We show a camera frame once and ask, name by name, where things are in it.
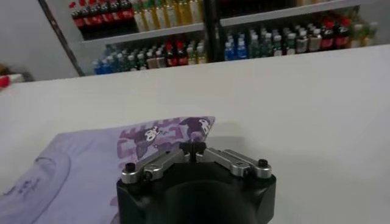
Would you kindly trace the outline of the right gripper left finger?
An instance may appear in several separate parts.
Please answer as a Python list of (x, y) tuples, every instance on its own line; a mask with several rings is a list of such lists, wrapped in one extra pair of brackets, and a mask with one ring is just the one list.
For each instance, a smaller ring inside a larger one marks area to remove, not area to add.
[(173, 165), (189, 163), (193, 146), (193, 141), (181, 142), (176, 149), (159, 151), (138, 163), (127, 163), (121, 171), (121, 182), (135, 184), (159, 180)]

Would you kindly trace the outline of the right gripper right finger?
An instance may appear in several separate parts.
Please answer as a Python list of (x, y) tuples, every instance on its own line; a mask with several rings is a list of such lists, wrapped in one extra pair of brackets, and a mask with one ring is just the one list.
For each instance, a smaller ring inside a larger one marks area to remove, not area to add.
[(269, 179), (272, 167), (266, 159), (251, 159), (236, 151), (216, 150), (204, 142), (193, 143), (193, 161), (201, 174), (213, 178), (257, 178)]

